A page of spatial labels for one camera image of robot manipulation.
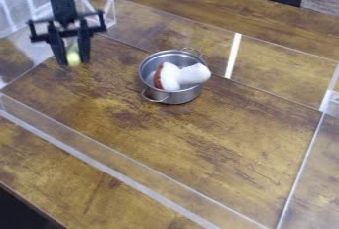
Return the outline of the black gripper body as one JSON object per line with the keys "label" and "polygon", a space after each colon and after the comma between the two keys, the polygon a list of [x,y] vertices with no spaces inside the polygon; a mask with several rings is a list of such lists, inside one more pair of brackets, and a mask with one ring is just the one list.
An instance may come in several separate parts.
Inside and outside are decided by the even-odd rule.
{"label": "black gripper body", "polygon": [[77,0],[51,0],[54,16],[30,20],[31,42],[62,44],[65,38],[87,40],[95,33],[106,31],[103,11],[81,12]]}

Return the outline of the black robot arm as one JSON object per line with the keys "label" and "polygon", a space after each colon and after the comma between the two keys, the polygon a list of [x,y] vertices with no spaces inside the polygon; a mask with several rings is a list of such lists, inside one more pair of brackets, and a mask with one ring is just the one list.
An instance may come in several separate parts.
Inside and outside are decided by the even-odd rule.
{"label": "black robot arm", "polygon": [[54,15],[27,22],[31,31],[31,42],[46,42],[53,49],[58,63],[70,66],[65,38],[78,37],[81,63],[89,63],[91,57],[91,38],[95,33],[107,30],[105,12],[78,10],[77,0],[51,0]]}

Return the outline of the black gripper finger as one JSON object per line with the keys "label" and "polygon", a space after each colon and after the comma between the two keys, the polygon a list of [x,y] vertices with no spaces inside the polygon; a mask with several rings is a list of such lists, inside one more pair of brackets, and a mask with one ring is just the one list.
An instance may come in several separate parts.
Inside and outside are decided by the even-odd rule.
{"label": "black gripper finger", "polygon": [[89,63],[90,62],[90,28],[87,20],[82,20],[82,26],[79,28],[79,49],[81,49],[81,57],[82,62]]}
{"label": "black gripper finger", "polygon": [[65,43],[61,31],[57,28],[54,23],[49,25],[49,37],[50,37],[51,49],[58,59],[59,65],[67,66],[69,59],[67,59],[66,43]]}

